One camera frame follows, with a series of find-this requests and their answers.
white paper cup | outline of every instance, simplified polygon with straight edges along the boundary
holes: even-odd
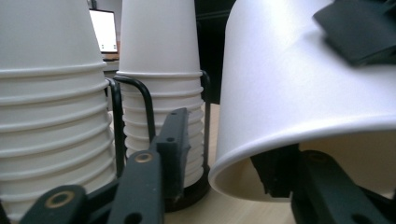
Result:
[[[99,172],[92,172],[91,174],[84,176],[85,179],[78,183],[87,190],[87,193],[102,187],[116,178],[116,169],[112,163],[108,166],[104,166],[103,168],[101,167],[98,171]],[[21,220],[24,213],[35,203],[35,200],[45,192],[46,191],[27,196],[3,197],[2,204],[8,213],[8,218],[15,222]]]
[[[204,162],[204,157],[199,156],[195,160],[187,161],[186,164],[186,175],[190,175],[197,171],[199,168],[202,168],[202,164]]]
[[[187,155],[187,161],[194,161],[204,154],[204,145],[191,147]]]
[[[101,111],[84,119],[21,132],[0,134],[0,158],[45,153],[88,141],[108,129],[109,115]]]
[[[147,115],[146,111],[135,111],[133,109],[130,109],[129,107],[124,107],[124,116],[123,119],[124,121],[129,121],[132,123],[144,123],[147,124]],[[155,123],[157,125],[162,125],[166,117],[173,111],[174,109],[171,110],[164,110],[161,112],[154,111],[154,119]],[[189,113],[189,121],[190,120],[198,120],[204,117],[204,112],[202,111],[200,104],[196,108],[188,109]]]
[[[203,88],[193,91],[172,92],[172,94],[151,94],[154,110],[175,109],[184,105],[202,104],[201,92]],[[122,103],[125,106],[134,108],[145,108],[145,102],[140,93],[122,92]]]
[[[201,87],[200,76],[202,72],[185,73],[185,74],[131,74],[117,72],[117,75],[135,78],[141,81],[152,94],[161,94],[178,91],[196,90]],[[120,84],[121,91],[139,92],[139,90],[128,84]]]
[[[161,126],[157,126],[156,133],[159,134],[161,132]],[[202,131],[204,128],[204,124],[198,120],[195,121],[194,123],[191,123],[187,127],[187,132],[190,135],[196,135]],[[147,124],[143,123],[132,123],[129,121],[125,121],[125,128],[124,128],[124,133],[127,136],[133,136],[135,138],[140,138],[140,139],[149,139],[149,129],[147,127]]]
[[[204,168],[200,167],[194,173],[184,176],[184,188],[195,184],[204,174]]]
[[[104,111],[106,107],[103,91],[57,101],[0,106],[0,133],[62,124]]]
[[[101,153],[92,158],[84,158],[72,167],[53,172],[49,170],[45,175],[2,176],[0,190],[4,193],[0,195],[0,198],[6,201],[6,198],[11,196],[27,197],[64,184],[82,182],[88,178],[89,174],[97,173],[102,167],[103,171],[113,163],[112,146],[104,146],[101,150]]]
[[[120,71],[200,71],[194,1],[128,1],[122,5]]]
[[[0,21],[3,72],[103,62],[84,1],[2,1]]]
[[[99,65],[76,66],[65,71],[15,72],[7,74],[9,77],[2,77],[6,74],[0,70],[0,105],[59,100],[103,90],[108,83],[102,71],[103,66]]]
[[[236,1],[226,28],[217,160],[209,173],[215,190],[273,200],[250,157],[300,143],[330,148],[358,185],[394,191],[395,66],[352,67],[326,45],[312,16],[331,3]]]
[[[191,144],[191,148],[197,148],[202,145],[203,134],[196,133],[194,135],[191,135],[189,139],[191,143],[194,143],[194,145]],[[149,139],[146,137],[143,138],[143,137],[136,137],[133,135],[127,135],[127,137],[125,138],[125,146],[127,146],[128,149],[130,149],[129,150],[130,154],[141,150],[147,150],[149,149]]]
[[[12,176],[44,175],[75,166],[101,153],[113,143],[113,139],[113,133],[107,128],[90,139],[66,147],[0,158],[0,180]]]

round black base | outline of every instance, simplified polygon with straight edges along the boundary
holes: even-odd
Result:
[[[210,185],[207,181],[209,170],[209,166],[204,167],[202,177],[195,184],[184,188],[183,197],[176,201],[165,199],[165,212],[176,212],[200,201],[210,190]]]

black clamp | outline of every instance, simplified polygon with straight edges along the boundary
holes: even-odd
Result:
[[[334,1],[314,18],[350,64],[396,63],[396,4],[391,2]]]
[[[251,157],[264,192],[291,195],[296,223],[396,223],[396,195],[391,200],[356,186],[329,155],[299,151],[291,145]]]

monitor screen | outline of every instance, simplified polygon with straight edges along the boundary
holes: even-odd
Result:
[[[93,29],[102,53],[118,53],[114,12],[90,9]]]

dark background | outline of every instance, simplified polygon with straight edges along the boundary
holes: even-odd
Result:
[[[201,68],[211,81],[210,103],[219,104],[225,26],[235,0],[195,0]]]

